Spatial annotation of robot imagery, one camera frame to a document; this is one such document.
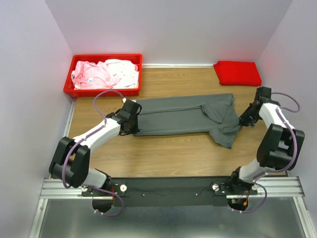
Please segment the dark grey t shirt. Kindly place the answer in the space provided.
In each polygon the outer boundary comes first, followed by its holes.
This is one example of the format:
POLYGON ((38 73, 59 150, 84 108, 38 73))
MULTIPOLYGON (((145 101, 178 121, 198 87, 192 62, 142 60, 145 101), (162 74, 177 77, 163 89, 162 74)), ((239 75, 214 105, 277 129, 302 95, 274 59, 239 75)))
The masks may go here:
POLYGON ((137 136, 208 133, 232 148, 241 128, 233 94, 211 94, 139 100, 137 136))

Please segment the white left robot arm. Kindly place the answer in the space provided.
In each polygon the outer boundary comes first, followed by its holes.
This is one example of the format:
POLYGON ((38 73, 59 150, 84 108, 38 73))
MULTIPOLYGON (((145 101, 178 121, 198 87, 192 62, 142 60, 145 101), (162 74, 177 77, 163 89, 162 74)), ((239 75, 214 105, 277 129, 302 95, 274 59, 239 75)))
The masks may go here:
POLYGON ((124 99, 123 107, 104 116, 97 126, 74 138, 60 139, 49 167, 51 176, 60 179, 66 188, 86 186, 99 196, 106 195, 111 190, 111 177, 91 169, 90 156, 114 137, 137 133, 141 110, 137 102, 124 99))

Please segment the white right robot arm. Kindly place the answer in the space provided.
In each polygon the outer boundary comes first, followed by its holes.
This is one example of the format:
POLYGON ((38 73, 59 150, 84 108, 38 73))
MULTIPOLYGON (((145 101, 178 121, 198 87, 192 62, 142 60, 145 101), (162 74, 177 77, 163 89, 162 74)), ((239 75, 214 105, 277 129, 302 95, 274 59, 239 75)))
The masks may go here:
POLYGON ((274 101, 271 88, 259 87, 255 99, 240 115, 241 126, 254 126, 258 120, 263 120, 267 131, 257 150, 256 158, 246 166, 232 172, 228 181, 228 189, 233 194, 249 191, 255 182, 269 173, 280 173, 292 170, 298 160, 305 133, 295 129, 287 120, 282 110, 297 113, 274 101))

